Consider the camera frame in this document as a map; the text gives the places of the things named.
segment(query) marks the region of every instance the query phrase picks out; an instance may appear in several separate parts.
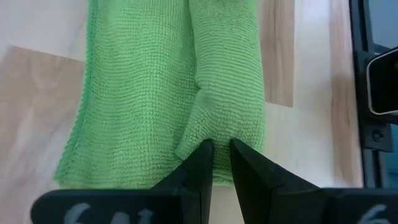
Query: towel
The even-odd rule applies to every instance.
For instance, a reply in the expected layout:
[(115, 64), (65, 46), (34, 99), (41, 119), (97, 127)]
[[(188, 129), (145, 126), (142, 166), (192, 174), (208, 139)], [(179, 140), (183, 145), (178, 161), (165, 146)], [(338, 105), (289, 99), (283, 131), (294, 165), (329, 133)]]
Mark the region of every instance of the towel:
[(61, 187), (152, 187), (205, 139), (231, 185), (229, 140), (263, 149), (255, 0), (90, 0), (86, 43)]

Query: light wood surface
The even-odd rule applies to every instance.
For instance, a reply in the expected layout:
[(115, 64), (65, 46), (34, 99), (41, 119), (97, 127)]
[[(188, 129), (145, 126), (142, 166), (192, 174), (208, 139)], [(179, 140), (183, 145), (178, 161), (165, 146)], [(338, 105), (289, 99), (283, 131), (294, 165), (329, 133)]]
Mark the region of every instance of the light wood surface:
[[(30, 223), (33, 200), (57, 188), (80, 99), (86, 3), (0, 0), (0, 223)], [(259, 0), (258, 10), (264, 155), (320, 187), (362, 186), (348, 2)], [(210, 223), (243, 223), (234, 189), (213, 188)]]

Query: black metal frame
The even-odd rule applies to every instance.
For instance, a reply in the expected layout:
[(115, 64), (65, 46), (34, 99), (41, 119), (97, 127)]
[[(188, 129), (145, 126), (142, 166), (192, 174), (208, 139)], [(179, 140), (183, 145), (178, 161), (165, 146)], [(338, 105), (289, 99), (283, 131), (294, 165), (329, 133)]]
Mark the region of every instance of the black metal frame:
[(369, 0), (350, 0), (350, 11), (364, 186), (387, 188), (386, 153), (392, 152), (391, 123), (397, 124), (398, 116), (370, 112), (366, 65), (377, 54), (390, 49), (373, 42)]

